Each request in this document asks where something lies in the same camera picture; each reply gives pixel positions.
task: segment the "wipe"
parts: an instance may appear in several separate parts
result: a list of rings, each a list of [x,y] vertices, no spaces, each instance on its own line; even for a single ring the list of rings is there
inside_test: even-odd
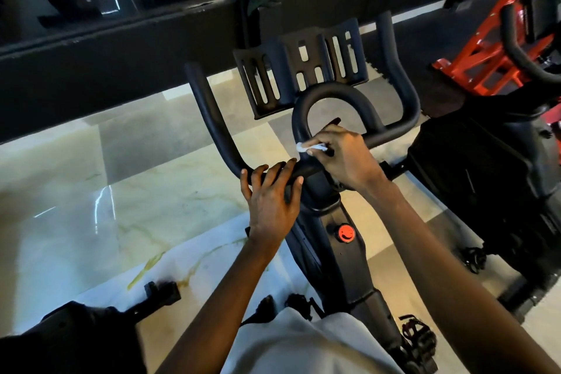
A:
[[[324,143],[319,143],[319,144],[315,144],[312,145],[311,147],[303,147],[302,146],[302,142],[298,142],[296,144],[296,151],[298,152],[306,152],[309,149],[313,149],[313,150],[321,150],[321,151],[327,151],[327,145]]]

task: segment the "white marble floor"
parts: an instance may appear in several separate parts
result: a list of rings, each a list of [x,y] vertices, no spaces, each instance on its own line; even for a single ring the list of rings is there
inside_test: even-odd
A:
[[[360,89],[391,122],[401,110],[395,91],[369,71],[371,81]],[[273,164],[293,154],[290,112],[255,122],[237,72],[214,76],[212,87],[250,165]],[[311,127],[319,129],[336,116],[361,131],[354,113],[329,100],[314,107]],[[398,160],[417,132],[373,154],[380,161]],[[423,220],[438,226],[446,208],[413,177],[403,175],[396,183]],[[346,191],[342,199],[365,240],[375,284],[394,315],[414,313],[431,323],[375,211],[357,193]],[[230,266],[246,226],[238,181],[212,143],[188,86],[4,144],[0,335],[20,333],[73,299],[124,310],[144,299],[148,281],[175,280],[181,301],[138,327],[149,372],[154,372]],[[464,236],[473,238],[473,233]],[[516,276],[503,265],[499,261],[499,273],[482,277],[494,294]],[[282,304],[291,292],[314,293],[283,245],[247,313],[267,294]],[[542,317],[540,307],[534,309],[527,326],[548,342],[549,352],[561,354],[561,344],[551,339],[553,329],[541,324],[555,314],[561,323],[558,295],[548,297]],[[437,360],[441,372],[463,369],[442,338]]]

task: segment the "exercise bike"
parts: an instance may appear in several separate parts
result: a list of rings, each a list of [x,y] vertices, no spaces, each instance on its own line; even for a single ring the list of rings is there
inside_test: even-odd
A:
[[[358,112],[366,128],[363,138],[368,148],[411,130],[418,120],[420,104],[399,62],[390,13],[378,16],[376,24],[388,78],[403,105],[401,120],[384,125],[366,96],[353,87],[368,80],[355,19],[329,29],[309,28],[285,34],[259,47],[235,51],[255,118],[293,108],[295,143],[305,142],[312,137],[307,121],[312,105],[325,98],[337,98],[348,102]],[[306,60],[300,54],[302,43],[306,47]],[[239,177],[242,169],[247,169],[251,177],[252,168],[237,150],[200,65],[187,63],[185,72],[224,162],[235,176]],[[298,83],[298,74],[303,75],[305,86]],[[271,85],[272,77],[277,85],[277,96]],[[437,365],[432,357],[436,337],[412,316],[404,317],[407,322],[403,335],[400,333],[382,293],[372,283],[364,241],[341,203],[340,192],[344,186],[333,180],[314,157],[305,153],[295,166],[287,193],[298,176],[305,178],[301,212],[286,242],[321,299],[322,308],[316,305],[316,312],[320,316],[336,312],[353,315],[406,373],[434,373]]]
[[[523,322],[561,273],[561,170],[554,132],[541,116],[561,96],[561,76],[544,71],[516,36],[517,9],[501,10],[505,54],[531,81],[508,95],[473,97],[458,111],[421,125],[410,171],[484,240],[462,251],[474,273],[498,254],[522,274],[499,301]]]

